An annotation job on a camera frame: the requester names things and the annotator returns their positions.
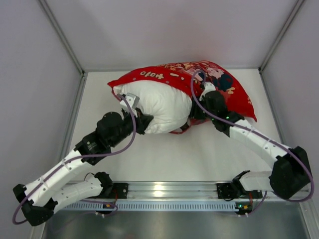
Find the white pillow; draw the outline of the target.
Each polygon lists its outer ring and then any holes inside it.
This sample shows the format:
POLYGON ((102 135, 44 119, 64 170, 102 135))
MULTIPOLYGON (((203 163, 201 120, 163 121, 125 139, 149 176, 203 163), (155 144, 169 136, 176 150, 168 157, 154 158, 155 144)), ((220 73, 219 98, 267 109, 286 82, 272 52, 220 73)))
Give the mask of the white pillow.
POLYGON ((189 125, 192 101, 181 90, 147 80, 114 86, 112 89, 115 95, 131 93, 140 98, 137 108, 143 114, 154 117, 145 130, 146 134, 182 133, 182 127, 189 125))

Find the red printed pillowcase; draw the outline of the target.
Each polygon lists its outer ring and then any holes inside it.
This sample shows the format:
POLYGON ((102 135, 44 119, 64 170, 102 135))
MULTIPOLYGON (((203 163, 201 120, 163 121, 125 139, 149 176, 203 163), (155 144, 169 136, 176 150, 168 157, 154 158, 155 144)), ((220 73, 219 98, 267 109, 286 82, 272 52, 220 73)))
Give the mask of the red printed pillowcase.
MULTIPOLYGON (((167 84, 183 91, 190 96, 191 100, 193 95, 199 97, 203 92, 200 86, 201 83, 211 82, 225 98, 225 103, 229 110, 235 111, 244 117, 256 119, 250 97, 242 85, 231 73, 216 63, 202 60, 137 68, 116 80, 108 82, 108 86, 112 89, 114 86, 142 80, 167 84)), ((189 125, 183 126, 182 133, 190 127, 189 125)))

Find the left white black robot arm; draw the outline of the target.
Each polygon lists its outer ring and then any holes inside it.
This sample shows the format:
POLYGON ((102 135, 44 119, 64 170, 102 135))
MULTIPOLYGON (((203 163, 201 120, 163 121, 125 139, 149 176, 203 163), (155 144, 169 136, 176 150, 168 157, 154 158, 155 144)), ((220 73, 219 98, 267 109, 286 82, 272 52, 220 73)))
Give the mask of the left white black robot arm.
POLYGON ((105 157, 113 156, 111 149, 129 135, 145 134, 153 118, 139 109, 135 114, 106 113, 97 122, 96 129, 83 137, 58 164, 33 182, 13 188, 25 220, 33 227, 38 226, 69 204, 100 194, 108 195, 113 182, 107 173, 99 172, 93 179, 74 186, 66 184, 105 157))

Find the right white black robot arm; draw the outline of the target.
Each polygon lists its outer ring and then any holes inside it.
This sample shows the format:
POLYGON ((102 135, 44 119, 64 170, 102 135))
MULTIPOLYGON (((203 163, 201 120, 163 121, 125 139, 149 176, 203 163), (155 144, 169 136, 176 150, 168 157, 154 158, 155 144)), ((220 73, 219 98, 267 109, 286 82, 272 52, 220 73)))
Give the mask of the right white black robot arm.
POLYGON ((242 115, 227 108, 218 91, 193 96, 200 115, 210 119, 215 128, 257 154, 269 166, 268 171, 243 171, 233 178, 233 184, 243 191, 271 191, 277 197, 292 201, 293 195, 310 186, 308 200, 314 193, 314 181, 306 151, 297 146, 280 144, 256 130, 242 115))

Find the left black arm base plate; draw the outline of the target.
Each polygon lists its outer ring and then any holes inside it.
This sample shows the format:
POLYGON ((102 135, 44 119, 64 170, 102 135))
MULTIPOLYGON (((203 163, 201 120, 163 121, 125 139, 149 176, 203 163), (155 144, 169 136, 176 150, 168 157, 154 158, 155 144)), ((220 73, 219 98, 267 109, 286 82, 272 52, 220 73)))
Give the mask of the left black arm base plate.
POLYGON ((128 191, 129 191, 128 183, 114 183, 108 198, 109 199, 127 199, 128 191))

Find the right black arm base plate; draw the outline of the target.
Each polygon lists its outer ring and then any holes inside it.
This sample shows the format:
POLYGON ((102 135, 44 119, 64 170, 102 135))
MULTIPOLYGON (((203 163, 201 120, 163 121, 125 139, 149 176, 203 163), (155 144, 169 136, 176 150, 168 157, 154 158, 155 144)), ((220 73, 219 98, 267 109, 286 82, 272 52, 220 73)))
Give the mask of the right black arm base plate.
POLYGON ((263 194, 258 190, 246 191, 242 186, 234 183, 217 183, 217 194, 219 199, 232 201, 234 199, 261 199, 263 194))

